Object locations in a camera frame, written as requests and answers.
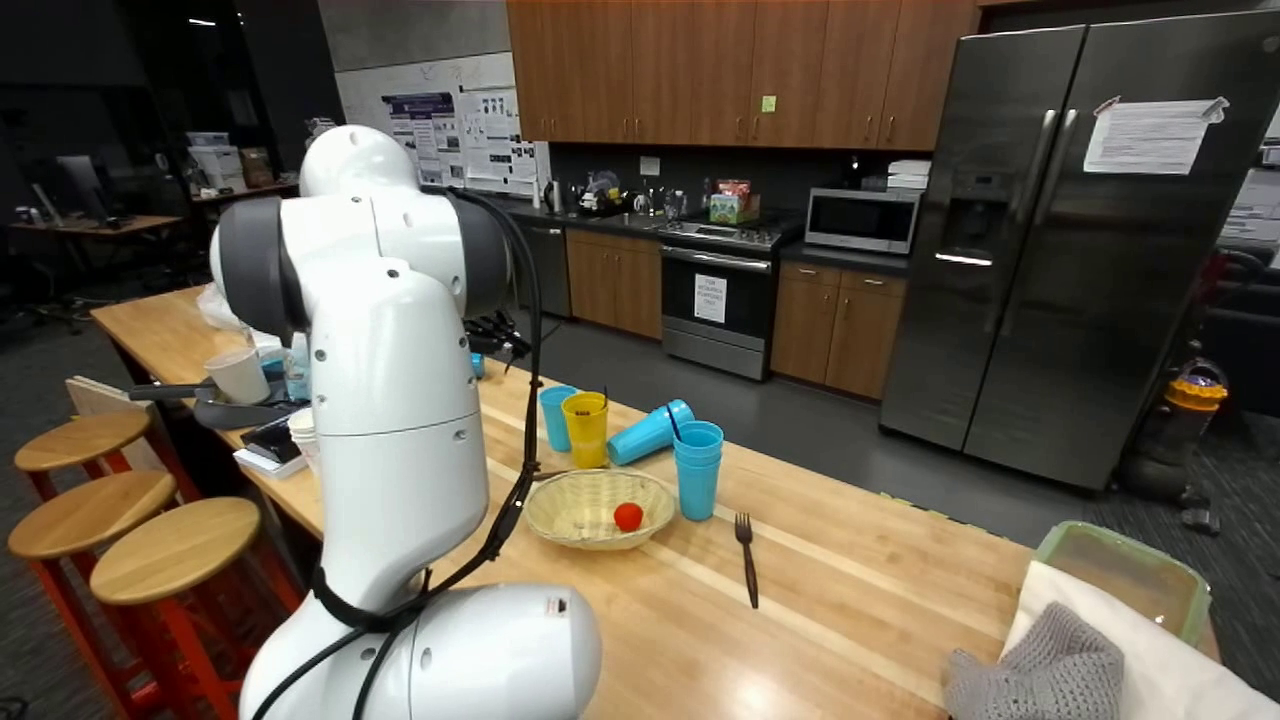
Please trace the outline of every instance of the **lower cabinet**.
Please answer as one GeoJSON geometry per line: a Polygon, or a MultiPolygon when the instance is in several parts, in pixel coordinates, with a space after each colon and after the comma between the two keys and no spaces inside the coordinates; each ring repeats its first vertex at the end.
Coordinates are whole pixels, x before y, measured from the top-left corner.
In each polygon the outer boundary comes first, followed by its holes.
{"type": "Polygon", "coordinates": [[[666,243],[614,232],[569,232],[573,315],[631,336],[666,333],[666,243]]]}
{"type": "Polygon", "coordinates": [[[907,280],[785,261],[768,367],[879,400],[907,280]]]}

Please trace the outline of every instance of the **upper cabinet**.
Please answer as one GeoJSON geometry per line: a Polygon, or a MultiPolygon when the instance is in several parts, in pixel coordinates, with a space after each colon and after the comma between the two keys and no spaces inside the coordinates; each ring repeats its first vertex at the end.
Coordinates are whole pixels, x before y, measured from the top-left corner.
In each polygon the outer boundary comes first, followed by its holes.
{"type": "Polygon", "coordinates": [[[523,136],[930,152],[972,0],[510,0],[523,136]]]}

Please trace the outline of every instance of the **blue cup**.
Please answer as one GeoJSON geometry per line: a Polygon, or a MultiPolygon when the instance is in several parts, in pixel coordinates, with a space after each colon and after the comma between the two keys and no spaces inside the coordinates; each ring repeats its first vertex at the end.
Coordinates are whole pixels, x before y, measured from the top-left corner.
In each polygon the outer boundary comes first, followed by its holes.
{"type": "Polygon", "coordinates": [[[722,457],[724,457],[722,424],[708,424],[708,420],[675,424],[681,515],[698,522],[715,515],[722,457]]]}
{"type": "Polygon", "coordinates": [[[657,413],[647,413],[646,420],[638,420],[631,428],[617,431],[610,438],[610,457],[614,463],[640,463],[651,453],[673,449],[673,424],[687,424],[692,407],[686,400],[660,404],[657,413]]]}
{"type": "Polygon", "coordinates": [[[554,453],[569,453],[569,428],[563,428],[563,413],[562,404],[573,394],[575,389],[573,384],[558,384],[558,389],[544,389],[537,391],[537,404],[544,407],[544,428],[550,428],[550,444],[554,453]]]}

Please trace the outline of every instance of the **stove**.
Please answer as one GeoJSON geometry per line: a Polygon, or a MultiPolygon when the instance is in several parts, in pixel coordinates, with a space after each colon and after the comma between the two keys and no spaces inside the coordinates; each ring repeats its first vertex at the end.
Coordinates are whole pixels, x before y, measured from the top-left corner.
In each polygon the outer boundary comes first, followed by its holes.
{"type": "Polygon", "coordinates": [[[768,375],[778,249],[800,223],[687,223],[657,228],[666,243],[666,351],[734,375],[768,375]]]}

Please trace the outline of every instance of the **microwave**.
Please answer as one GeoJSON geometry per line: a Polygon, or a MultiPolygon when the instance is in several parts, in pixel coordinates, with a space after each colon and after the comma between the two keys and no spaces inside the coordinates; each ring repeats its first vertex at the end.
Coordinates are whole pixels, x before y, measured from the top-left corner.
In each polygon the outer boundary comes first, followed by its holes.
{"type": "Polygon", "coordinates": [[[804,243],[911,254],[922,192],[814,188],[804,243]]]}

